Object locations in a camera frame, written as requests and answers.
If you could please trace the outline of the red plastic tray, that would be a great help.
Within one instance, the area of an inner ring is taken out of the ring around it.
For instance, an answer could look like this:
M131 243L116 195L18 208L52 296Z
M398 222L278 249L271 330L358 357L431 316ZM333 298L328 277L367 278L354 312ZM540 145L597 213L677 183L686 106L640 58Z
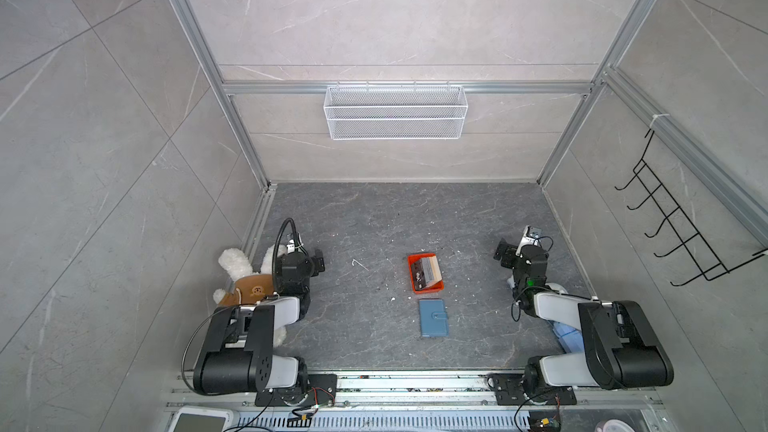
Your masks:
M444 289L439 262L434 253L410 255L407 262L414 293L436 293Z

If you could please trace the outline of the blue leather card holder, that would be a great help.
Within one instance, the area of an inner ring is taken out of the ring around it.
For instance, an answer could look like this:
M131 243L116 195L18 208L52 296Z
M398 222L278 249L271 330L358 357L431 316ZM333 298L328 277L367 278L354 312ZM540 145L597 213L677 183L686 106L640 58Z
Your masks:
M449 327L445 302L442 299L420 299L418 304L421 336L447 337Z

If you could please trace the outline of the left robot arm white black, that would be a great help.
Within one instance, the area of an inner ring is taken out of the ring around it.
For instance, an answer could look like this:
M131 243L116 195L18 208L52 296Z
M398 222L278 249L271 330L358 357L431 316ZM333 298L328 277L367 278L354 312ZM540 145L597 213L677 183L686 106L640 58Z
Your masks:
M325 271L322 252L272 246L259 273L237 248L224 250L218 263L233 287L214 292L217 308L199 326L206 335L185 383L203 396L271 392L288 404L305 400L310 390L305 361L279 356L275 349L287 327L308 312L310 279Z

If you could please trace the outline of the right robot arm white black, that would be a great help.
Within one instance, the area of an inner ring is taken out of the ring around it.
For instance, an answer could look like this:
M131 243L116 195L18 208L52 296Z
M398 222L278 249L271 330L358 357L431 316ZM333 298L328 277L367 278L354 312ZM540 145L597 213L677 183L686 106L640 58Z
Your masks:
M494 259L512 271L511 316L523 315L571 331L560 355L533 357L523 373L528 396L567 387L605 390L669 386L673 364L635 301L604 302L571 294L547 278L549 252L539 238L514 246L501 240Z

